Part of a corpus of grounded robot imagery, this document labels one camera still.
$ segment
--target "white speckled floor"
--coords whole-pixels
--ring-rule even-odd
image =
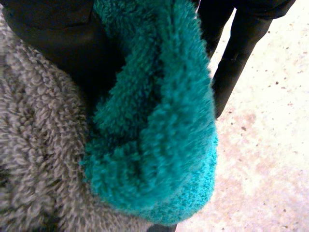
[[[177,232],[309,231],[308,34],[308,0],[297,0],[255,47],[217,123],[214,195]]]

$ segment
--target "terry cloth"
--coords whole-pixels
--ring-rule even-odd
[[[91,193],[79,165],[88,134],[79,88],[1,11],[0,231],[147,231]]]
[[[195,7],[188,0],[96,0],[94,10],[126,65],[97,105],[86,179],[115,209],[176,224],[214,188],[213,92]]]

